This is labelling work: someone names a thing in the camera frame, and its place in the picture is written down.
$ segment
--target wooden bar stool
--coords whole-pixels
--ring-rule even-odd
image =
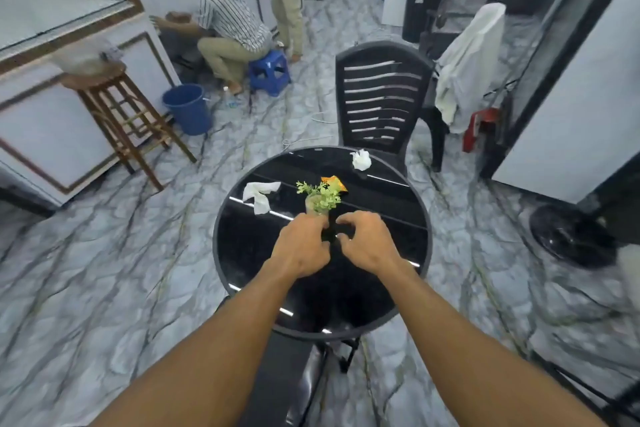
[[[129,159],[133,158],[138,161],[153,185],[158,190],[163,190],[162,184],[157,180],[143,155],[159,145],[168,149],[170,140],[178,144],[191,162],[196,162],[195,156],[184,142],[175,135],[163,116],[153,108],[129,78],[127,66],[123,62],[110,64],[100,75],[64,75],[62,84],[78,93],[84,106],[130,174],[133,174],[134,170],[129,164]],[[155,138],[156,142],[142,150],[134,146],[129,138],[130,135],[143,138],[148,133],[151,133],[150,137]]]

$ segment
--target bare foot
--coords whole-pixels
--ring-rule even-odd
[[[230,81],[227,83],[227,85],[232,95],[237,95],[244,91],[244,88],[242,88],[242,85],[239,83]]]

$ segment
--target white cable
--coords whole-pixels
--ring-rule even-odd
[[[302,130],[302,132],[300,132],[300,135],[302,135],[303,133],[305,133],[307,131],[307,127],[308,127],[309,123],[312,122],[312,121],[313,122],[318,122],[318,123],[328,123],[328,124],[331,124],[331,125],[334,125],[334,124],[338,123],[337,115],[336,115],[336,121],[335,122],[329,122],[329,121],[326,121],[326,120],[320,120],[319,118],[316,118],[316,115],[322,115],[322,114],[324,114],[324,112],[312,113],[311,114],[311,118],[309,119],[309,121],[305,125],[305,128]],[[296,139],[296,140],[284,139],[282,141],[282,146],[284,147],[282,150],[287,150],[289,147],[291,147],[296,142],[306,142],[308,140],[318,140],[318,139],[329,139],[330,137],[333,137],[333,135],[320,135],[319,137],[311,137],[309,139]]]

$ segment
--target white cloth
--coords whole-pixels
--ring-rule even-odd
[[[467,130],[471,114],[485,106],[483,95],[489,90],[498,63],[504,10],[501,3],[482,6],[438,59],[435,105],[453,133]]]
[[[353,156],[353,167],[358,171],[366,171],[371,167],[371,157],[369,152],[364,149],[360,149],[356,152],[351,152]]]
[[[269,194],[271,191],[277,191],[279,188],[280,182],[248,182],[246,186],[244,186],[242,200],[246,201],[252,197],[253,212],[255,214],[265,214],[271,209],[269,200],[265,194]]]

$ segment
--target blue bucket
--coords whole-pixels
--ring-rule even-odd
[[[162,101],[187,135],[202,135],[211,128],[202,86],[178,85],[164,93]]]

